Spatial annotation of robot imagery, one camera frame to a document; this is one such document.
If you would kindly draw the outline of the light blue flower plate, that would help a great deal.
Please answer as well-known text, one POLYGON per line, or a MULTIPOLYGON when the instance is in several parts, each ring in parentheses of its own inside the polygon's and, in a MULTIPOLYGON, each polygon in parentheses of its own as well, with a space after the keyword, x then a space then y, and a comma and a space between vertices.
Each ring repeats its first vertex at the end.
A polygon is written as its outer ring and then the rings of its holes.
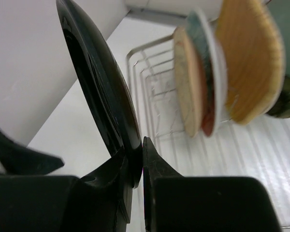
POLYGON ((267 112, 277 118, 290 118, 290 0, 272 0, 267 3, 275 19, 286 51, 286 73, 281 93, 274 106, 267 112))

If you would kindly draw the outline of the red and teal plate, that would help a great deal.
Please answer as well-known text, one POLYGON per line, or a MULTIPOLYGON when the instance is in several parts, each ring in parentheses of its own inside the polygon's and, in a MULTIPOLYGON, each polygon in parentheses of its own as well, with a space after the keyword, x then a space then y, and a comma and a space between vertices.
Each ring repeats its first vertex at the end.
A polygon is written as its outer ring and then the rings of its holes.
POLYGON ((199 53, 207 85, 207 107, 202 130, 213 136, 221 124, 227 98, 227 67, 223 49, 214 35, 205 13, 199 7, 186 18, 186 32, 199 53))

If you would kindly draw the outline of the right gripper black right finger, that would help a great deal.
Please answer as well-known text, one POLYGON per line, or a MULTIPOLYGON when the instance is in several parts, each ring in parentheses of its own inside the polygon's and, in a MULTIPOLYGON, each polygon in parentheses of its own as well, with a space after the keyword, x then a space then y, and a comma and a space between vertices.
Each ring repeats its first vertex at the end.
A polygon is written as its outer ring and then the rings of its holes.
POLYGON ((279 232, 263 184, 248 176, 184 177, 143 140, 148 232, 279 232))

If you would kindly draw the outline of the beige floral plate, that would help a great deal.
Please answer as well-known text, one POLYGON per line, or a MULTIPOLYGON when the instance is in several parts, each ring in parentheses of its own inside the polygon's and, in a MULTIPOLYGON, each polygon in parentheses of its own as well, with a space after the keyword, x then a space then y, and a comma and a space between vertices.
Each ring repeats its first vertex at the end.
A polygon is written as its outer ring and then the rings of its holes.
POLYGON ((185 132, 193 138, 201 128, 207 107, 205 71, 199 53, 184 27, 174 39, 174 77, 185 132))

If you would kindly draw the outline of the black round plate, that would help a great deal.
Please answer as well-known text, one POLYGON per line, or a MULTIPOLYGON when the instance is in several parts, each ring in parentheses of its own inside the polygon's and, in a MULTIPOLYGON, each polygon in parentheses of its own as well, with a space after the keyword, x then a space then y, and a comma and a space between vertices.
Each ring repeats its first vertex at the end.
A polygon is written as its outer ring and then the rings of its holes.
POLYGON ((56 2, 58 17, 81 89, 111 156, 123 149, 132 186, 142 175, 142 142, 123 74, 100 30, 73 0, 56 2))

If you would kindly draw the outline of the orange woven oval plate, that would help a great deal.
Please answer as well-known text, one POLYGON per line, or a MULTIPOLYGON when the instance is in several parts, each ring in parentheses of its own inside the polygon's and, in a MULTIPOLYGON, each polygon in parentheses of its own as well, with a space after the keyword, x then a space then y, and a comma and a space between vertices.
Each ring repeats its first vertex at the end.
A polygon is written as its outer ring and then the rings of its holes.
POLYGON ((282 90, 286 55, 280 30, 262 1, 225 0, 216 37, 227 63, 227 110, 246 125, 269 111, 282 90))

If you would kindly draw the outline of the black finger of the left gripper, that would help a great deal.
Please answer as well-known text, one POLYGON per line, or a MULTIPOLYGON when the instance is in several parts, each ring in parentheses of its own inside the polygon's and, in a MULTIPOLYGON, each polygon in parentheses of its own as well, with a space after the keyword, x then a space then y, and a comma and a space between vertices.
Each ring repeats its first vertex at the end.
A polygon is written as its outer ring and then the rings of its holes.
POLYGON ((49 174, 64 166, 61 158, 20 145, 1 130, 0 163, 9 174, 49 174))

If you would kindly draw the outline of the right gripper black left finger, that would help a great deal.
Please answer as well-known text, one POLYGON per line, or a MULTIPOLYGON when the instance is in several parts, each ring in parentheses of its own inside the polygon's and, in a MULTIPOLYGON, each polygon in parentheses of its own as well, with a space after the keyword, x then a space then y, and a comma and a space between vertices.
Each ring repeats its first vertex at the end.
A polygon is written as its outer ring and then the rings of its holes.
POLYGON ((123 149, 82 178, 0 174, 0 232, 124 232, 132 188, 123 149))

